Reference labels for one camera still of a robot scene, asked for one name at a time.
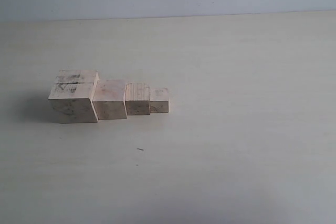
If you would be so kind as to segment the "smallest wooden cube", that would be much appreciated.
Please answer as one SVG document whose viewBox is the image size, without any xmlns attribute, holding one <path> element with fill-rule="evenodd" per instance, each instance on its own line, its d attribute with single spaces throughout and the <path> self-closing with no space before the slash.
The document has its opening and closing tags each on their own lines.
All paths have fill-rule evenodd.
<svg viewBox="0 0 336 224">
<path fill-rule="evenodd" d="M 169 113 L 169 91 L 167 88 L 151 88 L 150 113 Z"/>
</svg>

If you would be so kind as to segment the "third largest wooden cube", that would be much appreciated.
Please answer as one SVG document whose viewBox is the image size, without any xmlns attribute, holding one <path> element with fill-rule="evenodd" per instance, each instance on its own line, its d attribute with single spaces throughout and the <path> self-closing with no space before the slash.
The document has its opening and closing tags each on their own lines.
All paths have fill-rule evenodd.
<svg viewBox="0 0 336 224">
<path fill-rule="evenodd" d="M 128 115 L 150 115 L 150 87 L 145 83 L 128 83 L 125 107 Z"/>
</svg>

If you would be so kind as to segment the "second largest wooden cube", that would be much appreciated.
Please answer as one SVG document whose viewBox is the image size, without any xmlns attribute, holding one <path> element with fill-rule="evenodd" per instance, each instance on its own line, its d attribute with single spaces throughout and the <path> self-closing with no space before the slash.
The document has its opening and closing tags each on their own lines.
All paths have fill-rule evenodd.
<svg viewBox="0 0 336 224">
<path fill-rule="evenodd" d="M 99 80 L 93 98 L 93 105 L 99 120 L 127 119 L 125 108 L 124 80 Z"/>
</svg>

